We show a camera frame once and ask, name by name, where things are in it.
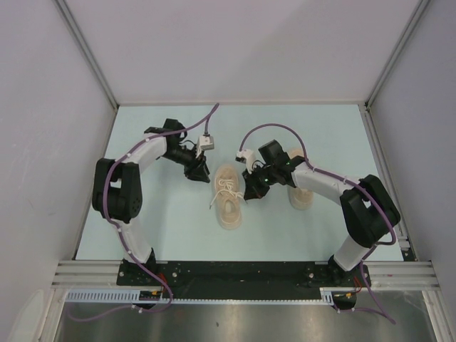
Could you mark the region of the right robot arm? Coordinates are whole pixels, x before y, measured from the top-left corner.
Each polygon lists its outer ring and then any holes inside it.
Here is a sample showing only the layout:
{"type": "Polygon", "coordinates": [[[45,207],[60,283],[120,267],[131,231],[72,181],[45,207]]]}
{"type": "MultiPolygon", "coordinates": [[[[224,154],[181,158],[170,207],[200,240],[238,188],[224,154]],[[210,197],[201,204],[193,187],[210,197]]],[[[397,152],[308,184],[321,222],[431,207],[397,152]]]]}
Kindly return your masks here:
{"type": "Polygon", "coordinates": [[[348,236],[328,260],[329,279],[345,286],[354,277],[354,269],[379,245],[400,221],[400,214],[380,179],[368,175],[352,180],[311,166],[304,156],[290,157],[281,145],[272,140],[259,148],[264,164],[255,165],[252,150],[240,150],[236,161],[246,170],[244,200],[266,196],[275,184],[293,189],[310,190],[341,207],[348,236]]]}

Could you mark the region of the white shoelace of sneaker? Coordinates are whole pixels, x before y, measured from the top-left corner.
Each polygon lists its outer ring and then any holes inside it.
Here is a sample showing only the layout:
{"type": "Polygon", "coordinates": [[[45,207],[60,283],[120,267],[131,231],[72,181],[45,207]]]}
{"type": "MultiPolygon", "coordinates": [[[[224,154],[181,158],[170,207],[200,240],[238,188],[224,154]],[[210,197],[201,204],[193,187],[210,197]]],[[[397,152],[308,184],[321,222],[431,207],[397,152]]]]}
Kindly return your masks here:
{"type": "Polygon", "coordinates": [[[243,192],[234,190],[234,181],[233,180],[220,179],[217,181],[217,185],[220,186],[220,188],[218,190],[216,190],[214,197],[209,204],[209,208],[212,208],[212,205],[215,203],[217,197],[221,194],[230,195],[237,199],[244,199],[243,192]]]}

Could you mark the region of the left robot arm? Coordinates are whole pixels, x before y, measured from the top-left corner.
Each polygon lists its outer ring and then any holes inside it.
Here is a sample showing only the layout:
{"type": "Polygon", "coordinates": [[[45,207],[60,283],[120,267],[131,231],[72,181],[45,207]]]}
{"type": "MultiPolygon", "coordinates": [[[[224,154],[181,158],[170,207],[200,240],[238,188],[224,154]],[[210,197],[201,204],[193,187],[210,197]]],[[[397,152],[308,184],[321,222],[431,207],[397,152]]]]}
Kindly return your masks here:
{"type": "Polygon", "coordinates": [[[149,262],[153,250],[138,221],[143,205],[141,174],[154,161],[165,158],[183,166],[187,179],[210,182],[204,152],[214,148],[214,139],[205,129],[188,148],[188,131],[178,120],[168,118],[161,128],[148,128],[142,140],[118,160],[101,158],[95,166],[92,207],[115,228],[126,259],[138,261],[132,275],[144,285],[156,280],[157,267],[149,262]]]}

